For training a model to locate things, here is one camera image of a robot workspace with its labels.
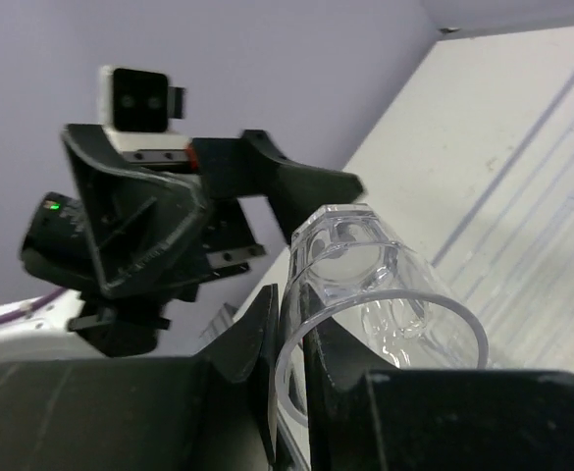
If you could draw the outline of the clear drinking glass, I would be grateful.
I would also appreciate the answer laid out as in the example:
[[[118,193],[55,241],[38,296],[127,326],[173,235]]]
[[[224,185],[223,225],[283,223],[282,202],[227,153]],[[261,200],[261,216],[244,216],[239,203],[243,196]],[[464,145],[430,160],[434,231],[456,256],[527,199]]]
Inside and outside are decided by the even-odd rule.
[[[487,334],[433,267],[367,204],[325,205],[292,235],[280,311],[278,400],[307,426],[304,342],[333,323],[386,366],[484,369]]]

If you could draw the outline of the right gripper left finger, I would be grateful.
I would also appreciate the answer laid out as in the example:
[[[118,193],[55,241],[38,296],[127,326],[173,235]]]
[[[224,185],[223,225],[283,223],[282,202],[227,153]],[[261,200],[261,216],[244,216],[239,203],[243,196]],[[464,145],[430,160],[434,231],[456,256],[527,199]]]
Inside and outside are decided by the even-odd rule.
[[[269,470],[278,289],[190,357],[0,364],[0,470]]]

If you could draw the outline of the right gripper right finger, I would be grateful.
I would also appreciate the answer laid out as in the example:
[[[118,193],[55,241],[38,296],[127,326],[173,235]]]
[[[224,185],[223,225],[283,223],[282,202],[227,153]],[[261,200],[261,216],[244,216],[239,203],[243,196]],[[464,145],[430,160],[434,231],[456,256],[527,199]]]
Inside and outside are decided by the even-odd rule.
[[[331,315],[303,340],[315,470],[574,470],[574,374],[400,370]]]

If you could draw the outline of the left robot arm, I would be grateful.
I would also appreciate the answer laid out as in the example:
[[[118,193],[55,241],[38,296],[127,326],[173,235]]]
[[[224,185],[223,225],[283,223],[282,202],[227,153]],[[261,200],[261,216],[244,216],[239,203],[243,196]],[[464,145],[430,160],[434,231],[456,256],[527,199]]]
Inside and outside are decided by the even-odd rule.
[[[48,294],[0,305],[0,363],[153,351],[172,301],[265,255],[240,202],[263,196],[284,238],[317,209],[356,201],[352,173],[288,159],[261,130],[189,138],[69,124],[76,197],[46,194],[20,250]]]

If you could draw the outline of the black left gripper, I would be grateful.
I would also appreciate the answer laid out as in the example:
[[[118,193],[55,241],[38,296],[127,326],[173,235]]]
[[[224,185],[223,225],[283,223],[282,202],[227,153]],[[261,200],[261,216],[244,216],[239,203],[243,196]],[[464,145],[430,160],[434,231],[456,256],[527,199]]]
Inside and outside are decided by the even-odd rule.
[[[200,285],[247,272],[266,255],[238,201],[250,194],[248,177],[286,243],[320,207],[351,204],[365,192],[352,173],[288,159],[261,130],[244,131],[239,145],[202,137],[184,150],[126,150],[123,157],[98,125],[69,124],[61,138],[108,298],[149,293],[192,302]]]

